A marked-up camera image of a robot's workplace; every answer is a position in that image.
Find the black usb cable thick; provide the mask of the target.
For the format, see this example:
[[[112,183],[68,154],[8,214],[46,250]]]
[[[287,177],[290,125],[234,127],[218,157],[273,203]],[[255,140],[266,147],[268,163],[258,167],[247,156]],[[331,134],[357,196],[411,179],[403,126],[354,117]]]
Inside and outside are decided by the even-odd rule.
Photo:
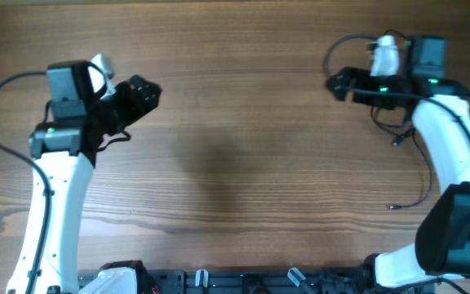
[[[463,98],[468,98],[470,100],[470,94],[464,95]],[[393,136],[401,137],[401,139],[414,132],[414,128],[408,127],[406,122],[404,122],[402,125],[392,125],[392,124],[380,122],[377,119],[379,111],[380,111],[380,108],[376,109],[374,106],[370,108],[370,117],[373,123],[380,129],[386,131],[387,133]]]

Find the black usb cable thin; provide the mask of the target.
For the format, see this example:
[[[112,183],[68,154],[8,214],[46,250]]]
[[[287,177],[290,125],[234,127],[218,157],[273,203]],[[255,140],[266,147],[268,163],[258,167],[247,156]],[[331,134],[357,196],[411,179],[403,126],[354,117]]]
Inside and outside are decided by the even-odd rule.
[[[419,174],[419,179],[421,180],[422,185],[420,188],[420,195],[418,196],[418,198],[412,203],[388,204],[387,205],[388,210],[401,210],[401,209],[417,207],[418,205],[423,203],[432,192],[432,188],[433,188],[432,165],[428,159],[428,156],[426,155],[426,153],[423,151],[422,147],[419,145],[419,143],[416,140],[416,130],[412,128],[403,134],[396,135],[392,144],[394,146],[399,146],[403,140],[408,139],[408,138],[411,138],[411,141],[414,147],[416,148],[416,150],[418,151],[419,156],[422,158],[423,164],[425,165],[427,171],[420,172]]]

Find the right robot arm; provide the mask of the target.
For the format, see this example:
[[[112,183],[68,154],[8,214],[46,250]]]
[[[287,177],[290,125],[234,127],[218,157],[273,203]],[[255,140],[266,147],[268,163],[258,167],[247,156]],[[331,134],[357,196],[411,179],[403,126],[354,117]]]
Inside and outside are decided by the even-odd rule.
[[[324,68],[326,88],[372,109],[406,111],[403,127],[428,150],[440,198],[415,241],[371,256],[359,292],[422,292],[434,283],[470,278],[470,91],[445,78],[446,41],[415,35],[399,48],[390,34],[369,37],[369,69]]]

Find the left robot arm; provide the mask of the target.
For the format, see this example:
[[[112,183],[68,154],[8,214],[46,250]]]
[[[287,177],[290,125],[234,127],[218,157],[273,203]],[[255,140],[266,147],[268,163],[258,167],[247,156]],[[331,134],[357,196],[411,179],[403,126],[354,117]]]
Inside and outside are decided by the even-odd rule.
[[[76,293],[82,207],[104,137],[158,107],[162,89],[139,75],[118,85],[97,56],[49,65],[52,120],[29,137],[33,195],[20,258],[8,293]]]

